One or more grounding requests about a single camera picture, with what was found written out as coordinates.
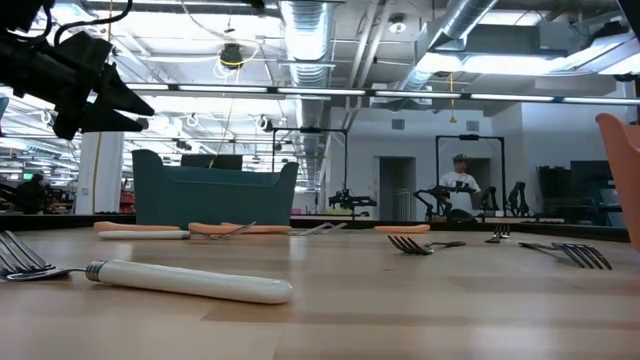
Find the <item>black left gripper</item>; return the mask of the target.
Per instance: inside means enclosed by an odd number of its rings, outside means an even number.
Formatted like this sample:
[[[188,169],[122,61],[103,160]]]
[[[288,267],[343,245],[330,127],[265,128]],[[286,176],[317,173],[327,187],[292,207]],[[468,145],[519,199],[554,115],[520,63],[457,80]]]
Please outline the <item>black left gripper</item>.
[[[151,116],[155,110],[106,63],[112,45],[79,32],[51,46],[0,41],[0,84],[16,97],[30,95],[55,106],[53,131],[73,140],[76,133],[141,132],[143,126],[116,110]],[[85,107],[91,91],[96,99]]]

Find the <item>all-metal fork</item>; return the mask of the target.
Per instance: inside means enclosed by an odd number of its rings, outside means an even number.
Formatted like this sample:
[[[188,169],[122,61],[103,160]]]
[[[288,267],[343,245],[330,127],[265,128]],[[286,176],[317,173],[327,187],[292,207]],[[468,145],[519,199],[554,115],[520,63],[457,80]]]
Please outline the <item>all-metal fork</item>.
[[[389,242],[399,251],[407,255],[429,256],[435,252],[437,248],[454,248],[466,246],[463,241],[452,242],[429,242],[418,244],[410,237],[388,235]]]

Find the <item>black fork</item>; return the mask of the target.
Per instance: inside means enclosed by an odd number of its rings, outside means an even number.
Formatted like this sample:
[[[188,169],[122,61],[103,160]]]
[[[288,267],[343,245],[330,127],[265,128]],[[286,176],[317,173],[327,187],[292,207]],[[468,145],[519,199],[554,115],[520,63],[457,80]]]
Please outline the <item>black fork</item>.
[[[498,225],[491,238],[486,240],[489,244],[499,244],[502,240],[508,240],[511,237],[510,226],[501,224]]]

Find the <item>metal fork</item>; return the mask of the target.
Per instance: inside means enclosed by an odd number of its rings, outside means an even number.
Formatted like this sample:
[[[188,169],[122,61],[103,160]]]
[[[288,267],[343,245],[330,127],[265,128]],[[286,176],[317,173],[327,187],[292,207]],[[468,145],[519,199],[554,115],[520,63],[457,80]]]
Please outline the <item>metal fork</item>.
[[[562,252],[580,268],[600,270],[613,269],[606,257],[591,245],[564,242],[554,242],[550,245],[532,242],[519,242],[518,245],[532,250]]]

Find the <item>white pillar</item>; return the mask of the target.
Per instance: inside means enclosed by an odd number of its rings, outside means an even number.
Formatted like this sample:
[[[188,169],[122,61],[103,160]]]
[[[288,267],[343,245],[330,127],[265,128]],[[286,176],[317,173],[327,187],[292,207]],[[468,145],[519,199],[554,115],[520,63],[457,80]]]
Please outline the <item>white pillar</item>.
[[[76,215],[119,212],[123,155],[123,132],[82,135]]]

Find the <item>person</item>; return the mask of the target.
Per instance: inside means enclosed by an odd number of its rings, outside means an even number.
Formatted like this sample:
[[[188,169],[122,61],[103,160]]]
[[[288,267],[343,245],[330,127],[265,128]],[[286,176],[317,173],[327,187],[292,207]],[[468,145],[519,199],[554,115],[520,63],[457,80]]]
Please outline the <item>person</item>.
[[[24,214],[41,214],[44,212],[47,193],[42,185],[44,176],[34,174],[32,178],[16,188],[16,208]]]
[[[454,169],[440,177],[439,185],[448,189],[449,202],[453,209],[471,213],[473,199],[481,189],[476,179],[467,172],[467,157],[458,154],[453,158]]]

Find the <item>black monitor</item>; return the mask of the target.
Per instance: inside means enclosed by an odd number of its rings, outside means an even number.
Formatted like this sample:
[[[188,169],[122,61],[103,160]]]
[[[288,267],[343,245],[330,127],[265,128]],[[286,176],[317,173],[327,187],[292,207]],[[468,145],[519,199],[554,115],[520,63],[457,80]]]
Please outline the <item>black monitor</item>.
[[[615,182],[606,160],[572,161],[571,184],[579,194],[614,189]]]
[[[183,167],[241,170],[243,156],[233,154],[183,154],[180,165]]]

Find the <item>long LED light bar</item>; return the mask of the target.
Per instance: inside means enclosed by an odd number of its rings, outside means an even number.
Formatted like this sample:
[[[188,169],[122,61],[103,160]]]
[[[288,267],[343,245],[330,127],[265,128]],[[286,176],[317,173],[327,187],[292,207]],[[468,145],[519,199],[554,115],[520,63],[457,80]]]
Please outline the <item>long LED light bar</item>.
[[[640,98],[614,98],[595,96],[560,96],[560,95],[523,95],[497,93],[468,93],[468,92],[440,92],[440,91],[403,91],[377,89],[339,89],[339,88],[308,88],[308,87],[276,87],[276,86],[245,86],[245,85],[184,85],[160,83],[131,83],[129,87],[139,94],[151,96],[156,93],[171,93],[176,96],[184,93],[186,96],[196,94],[251,94],[251,95],[308,95],[320,97],[383,97],[399,99],[438,99],[462,101],[498,101],[521,103],[553,103],[566,105],[605,105],[605,106],[634,106],[640,107]]]

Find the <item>dark teal plastic bin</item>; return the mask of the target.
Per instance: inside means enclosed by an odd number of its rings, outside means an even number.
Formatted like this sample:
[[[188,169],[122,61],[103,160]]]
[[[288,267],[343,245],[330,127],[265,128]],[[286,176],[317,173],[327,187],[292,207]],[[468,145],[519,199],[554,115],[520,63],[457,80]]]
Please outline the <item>dark teal plastic bin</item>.
[[[132,152],[136,221],[186,229],[191,223],[287,225],[299,165],[279,172],[165,166],[159,155]]]

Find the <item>orange plastic bin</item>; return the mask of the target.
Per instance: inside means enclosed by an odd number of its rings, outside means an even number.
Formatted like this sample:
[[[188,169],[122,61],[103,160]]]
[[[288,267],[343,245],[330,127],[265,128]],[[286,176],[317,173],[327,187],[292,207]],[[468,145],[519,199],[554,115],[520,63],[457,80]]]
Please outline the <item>orange plastic bin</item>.
[[[595,118],[632,247],[640,252],[640,125],[601,113]]]

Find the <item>white-handled fork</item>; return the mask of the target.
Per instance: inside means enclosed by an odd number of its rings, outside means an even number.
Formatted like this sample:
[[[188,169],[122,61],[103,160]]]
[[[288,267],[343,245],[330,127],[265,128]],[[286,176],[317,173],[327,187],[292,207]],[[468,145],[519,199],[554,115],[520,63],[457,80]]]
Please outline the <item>white-handled fork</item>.
[[[293,296],[286,280],[230,275],[124,260],[96,260],[84,267],[58,268],[45,261],[10,231],[0,232],[0,279],[29,282],[79,272],[89,281],[258,304],[285,304]]]
[[[124,239],[156,239],[156,240],[188,240],[192,237],[202,237],[209,240],[227,240],[245,233],[245,229],[238,229],[234,232],[223,235],[207,235],[191,232],[189,230],[179,231],[98,231],[98,236],[108,240],[124,240]]]

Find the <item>black station frame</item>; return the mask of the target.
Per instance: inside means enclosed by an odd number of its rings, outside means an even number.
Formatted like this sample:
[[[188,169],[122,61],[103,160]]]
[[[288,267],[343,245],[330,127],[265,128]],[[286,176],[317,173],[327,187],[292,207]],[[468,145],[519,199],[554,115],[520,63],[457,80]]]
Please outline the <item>black station frame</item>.
[[[437,135],[436,136],[436,185],[445,173],[454,169],[453,158],[458,154],[467,157],[467,172],[477,181],[481,192],[473,199],[474,210],[470,215],[480,215],[489,212],[490,216],[504,214],[506,200],[506,156],[505,140],[498,136],[483,136],[478,134]],[[497,211],[483,211],[481,209],[481,195],[489,187],[497,188]]]
[[[284,135],[280,140],[277,139],[277,132],[278,131],[285,131],[286,132],[286,135]],[[343,149],[344,149],[344,179],[343,179],[342,188],[343,188],[344,191],[346,191],[347,190],[347,185],[348,185],[348,155],[349,155],[348,131],[346,129],[320,128],[320,127],[313,127],[313,126],[300,127],[300,128],[274,127],[272,129],[272,132],[271,132],[271,134],[272,134],[272,139],[271,139],[271,145],[272,145],[271,168],[272,168],[272,171],[275,171],[275,156],[276,156],[276,152],[279,150],[278,146],[291,133],[299,133],[299,134],[303,134],[304,136],[320,136],[322,134],[326,134],[327,138],[326,138],[326,144],[325,144],[325,154],[323,155],[323,159],[324,160],[327,159],[328,150],[329,150],[329,139],[330,138],[333,138],[336,143],[338,143],[338,144],[343,146]]]

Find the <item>silver ventilation duct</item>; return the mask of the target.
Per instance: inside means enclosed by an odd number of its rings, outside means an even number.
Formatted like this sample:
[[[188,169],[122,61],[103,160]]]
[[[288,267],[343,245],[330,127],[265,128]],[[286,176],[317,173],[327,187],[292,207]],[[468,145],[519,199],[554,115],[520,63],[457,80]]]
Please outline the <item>silver ventilation duct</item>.
[[[498,1],[449,0],[442,16],[423,25],[414,45],[415,64],[395,89],[421,90],[435,74],[458,71],[461,61],[437,49],[452,43],[453,50],[464,50],[468,35]]]
[[[329,68],[318,65],[328,61],[333,30],[334,6],[315,0],[284,0],[279,5],[284,20],[287,56],[291,83],[295,87],[324,88],[329,83]],[[323,100],[296,100],[298,127],[326,127],[323,125]],[[324,154],[324,140],[320,136],[302,136],[301,140],[306,187],[317,188]]]

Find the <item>black metal table frame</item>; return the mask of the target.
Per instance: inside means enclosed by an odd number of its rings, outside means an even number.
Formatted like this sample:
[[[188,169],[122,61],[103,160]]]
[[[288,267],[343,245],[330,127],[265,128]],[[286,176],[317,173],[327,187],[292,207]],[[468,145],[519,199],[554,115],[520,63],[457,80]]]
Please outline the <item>black metal table frame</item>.
[[[102,214],[102,215],[0,215],[0,230],[15,231],[43,231],[61,230],[71,228],[92,227],[95,222],[108,221],[120,224],[135,224],[136,216],[133,214]],[[312,228],[326,222],[346,223],[347,229],[372,229],[374,226],[400,226],[418,225],[418,222],[394,222],[365,220],[364,218],[337,217],[330,219],[328,216],[297,216],[292,217],[289,225],[293,228]],[[432,231],[467,231],[492,233],[499,224],[505,224],[506,219],[497,223],[479,222],[472,224],[453,224],[446,222],[431,223]],[[616,243],[629,243],[628,232],[624,228],[569,225],[543,222],[524,222],[509,224],[512,233],[530,233],[546,236],[558,236],[567,238],[608,241]]]

